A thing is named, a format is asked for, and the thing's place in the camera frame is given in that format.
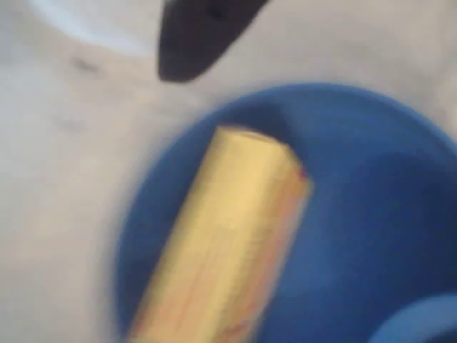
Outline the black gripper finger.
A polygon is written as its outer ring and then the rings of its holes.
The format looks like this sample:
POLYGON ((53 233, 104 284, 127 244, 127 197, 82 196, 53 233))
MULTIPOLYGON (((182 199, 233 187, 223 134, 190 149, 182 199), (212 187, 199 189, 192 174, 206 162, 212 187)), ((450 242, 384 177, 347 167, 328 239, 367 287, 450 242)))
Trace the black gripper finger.
POLYGON ((266 4, 259 0, 165 1, 158 43, 160 80, 186 83, 200 77, 266 4))

